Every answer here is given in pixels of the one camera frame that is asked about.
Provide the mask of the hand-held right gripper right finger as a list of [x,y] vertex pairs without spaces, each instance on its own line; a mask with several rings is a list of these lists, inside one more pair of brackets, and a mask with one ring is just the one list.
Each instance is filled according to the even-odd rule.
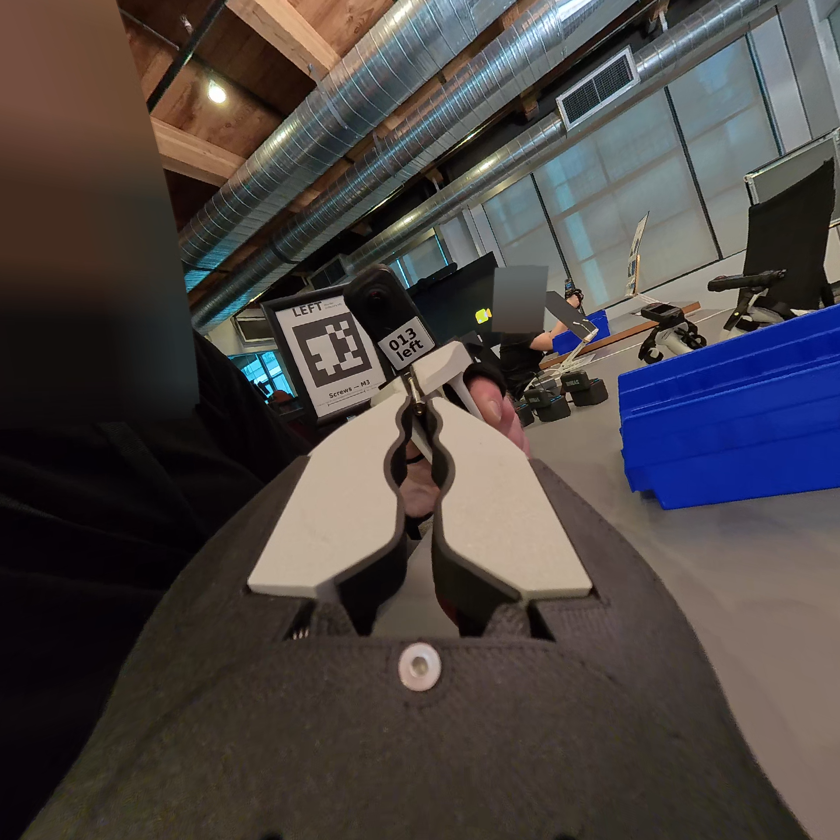
[[502,605],[581,599],[592,581],[529,457],[443,397],[428,402],[435,588],[485,627]]

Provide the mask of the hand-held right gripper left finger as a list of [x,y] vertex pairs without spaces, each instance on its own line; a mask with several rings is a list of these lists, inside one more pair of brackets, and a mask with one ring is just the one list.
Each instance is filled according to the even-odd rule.
[[253,593],[339,604],[371,634],[406,579],[409,406],[390,395],[311,452],[248,577]]

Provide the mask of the person's left hand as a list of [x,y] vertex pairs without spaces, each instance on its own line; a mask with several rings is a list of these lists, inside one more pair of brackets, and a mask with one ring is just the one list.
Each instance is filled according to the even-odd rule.
[[[530,444],[513,404],[502,394],[497,383],[478,375],[469,383],[469,393],[484,422],[508,438],[527,457]],[[406,478],[400,490],[406,514],[406,525],[413,526],[434,512],[439,488],[432,476],[432,466],[421,450],[409,440],[406,444]]]

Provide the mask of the black framed marker sign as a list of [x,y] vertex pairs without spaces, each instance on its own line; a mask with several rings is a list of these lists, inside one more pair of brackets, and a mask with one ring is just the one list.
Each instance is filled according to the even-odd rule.
[[344,289],[261,305],[304,411],[317,426],[364,410],[386,382],[378,351],[348,309]]

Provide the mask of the tilted document stand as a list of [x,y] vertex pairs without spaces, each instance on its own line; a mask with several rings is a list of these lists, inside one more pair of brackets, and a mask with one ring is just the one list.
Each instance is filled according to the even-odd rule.
[[[575,353],[582,353],[582,348],[592,343],[592,338],[594,337],[596,330],[593,330],[588,334],[585,333],[585,328],[590,327],[591,324],[584,320],[587,316],[582,311],[577,295],[570,295],[566,297],[558,291],[550,290],[547,292],[546,309],[557,319],[557,321],[563,324],[563,331],[560,333],[566,331],[567,329],[571,329],[581,336],[581,343],[570,352],[572,354],[572,358],[574,358]],[[553,339],[552,352],[554,354],[558,356],[565,356],[569,354],[565,353],[560,355],[555,353],[553,351]]]

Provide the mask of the small blue plastic bin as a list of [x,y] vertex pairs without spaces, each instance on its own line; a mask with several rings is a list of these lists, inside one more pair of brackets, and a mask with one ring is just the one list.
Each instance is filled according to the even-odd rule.
[[[603,340],[611,336],[606,310],[601,309],[594,311],[585,317],[584,320],[591,324],[590,327],[585,328],[584,332],[586,334],[596,330],[594,337],[591,339],[592,342]],[[567,329],[553,339],[553,351],[560,355],[567,354],[573,351],[581,343],[581,341],[581,336],[573,330]]]

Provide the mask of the upright instruction board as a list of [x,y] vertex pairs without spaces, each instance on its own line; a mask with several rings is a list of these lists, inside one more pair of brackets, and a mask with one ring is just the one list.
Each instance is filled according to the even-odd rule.
[[644,231],[648,222],[648,218],[649,211],[638,222],[633,236],[631,248],[629,250],[625,287],[625,296],[627,298],[635,298],[639,293],[639,278],[641,276],[640,247],[642,244],[642,238],[644,236]]

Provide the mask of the spare hand-held gripper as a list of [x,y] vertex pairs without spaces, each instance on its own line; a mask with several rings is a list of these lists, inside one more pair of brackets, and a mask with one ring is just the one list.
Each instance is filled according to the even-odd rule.
[[777,269],[753,275],[720,276],[710,280],[707,284],[709,292],[738,291],[737,304],[724,323],[719,340],[736,338],[795,318],[786,303],[766,300],[769,289],[783,280],[785,275],[785,269]]
[[665,351],[680,355],[707,346],[706,338],[696,324],[686,318],[682,308],[655,302],[643,307],[640,315],[654,323],[638,352],[638,359],[646,364],[662,361]]

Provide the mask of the person's black clad torso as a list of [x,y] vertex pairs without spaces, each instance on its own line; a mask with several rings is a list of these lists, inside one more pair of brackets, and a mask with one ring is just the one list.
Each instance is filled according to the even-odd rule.
[[2,838],[67,774],[178,574],[306,451],[234,362],[193,343],[186,418],[2,431]]

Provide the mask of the white air vent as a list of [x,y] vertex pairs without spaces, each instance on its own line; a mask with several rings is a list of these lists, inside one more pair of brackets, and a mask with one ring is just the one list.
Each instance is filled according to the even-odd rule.
[[639,83],[634,53],[626,46],[557,97],[565,131],[581,125]]

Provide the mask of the tall black office chair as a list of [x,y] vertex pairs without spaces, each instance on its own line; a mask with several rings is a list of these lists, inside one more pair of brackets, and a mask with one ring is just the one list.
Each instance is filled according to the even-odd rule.
[[757,275],[784,270],[753,305],[813,311],[834,305],[824,261],[835,203],[835,164],[823,162],[813,173],[749,210],[747,251],[742,272]]

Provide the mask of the silver framed board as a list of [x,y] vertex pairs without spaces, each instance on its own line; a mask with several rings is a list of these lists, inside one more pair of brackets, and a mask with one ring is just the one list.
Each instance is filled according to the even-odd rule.
[[812,140],[743,177],[750,205],[765,202],[815,172],[826,161],[834,162],[835,204],[831,227],[839,225],[839,128]]

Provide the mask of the silver air duct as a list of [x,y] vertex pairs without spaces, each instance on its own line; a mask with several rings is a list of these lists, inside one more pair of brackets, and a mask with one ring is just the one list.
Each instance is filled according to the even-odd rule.
[[771,1],[708,2],[640,50],[635,57],[640,77],[636,85],[572,129],[566,129],[560,115],[553,112],[523,131],[353,252],[346,260],[346,277],[353,279],[368,266],[389,263],[422,241],[431,228],[533,172],[565,147],[588,137],[695,67],[714,47],[743,35],[774,5]]
[[195,288],[510,5],[397,2],[181,232],[185,288]]
[[581,49],[599,44],[628,23],[653,19],[667,6],[533,2],[224,280],[206,290],[191,306],[194,329],[213,329],[248,304]]

